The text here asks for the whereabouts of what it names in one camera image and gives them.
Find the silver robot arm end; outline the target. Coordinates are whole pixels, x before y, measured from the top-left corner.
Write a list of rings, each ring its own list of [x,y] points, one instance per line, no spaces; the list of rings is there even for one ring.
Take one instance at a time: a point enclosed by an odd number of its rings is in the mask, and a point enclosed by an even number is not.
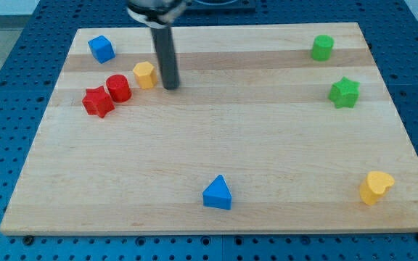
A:
[[[186,0],[127,0],[129,16],[149,28],[170,26],[187,8]]]

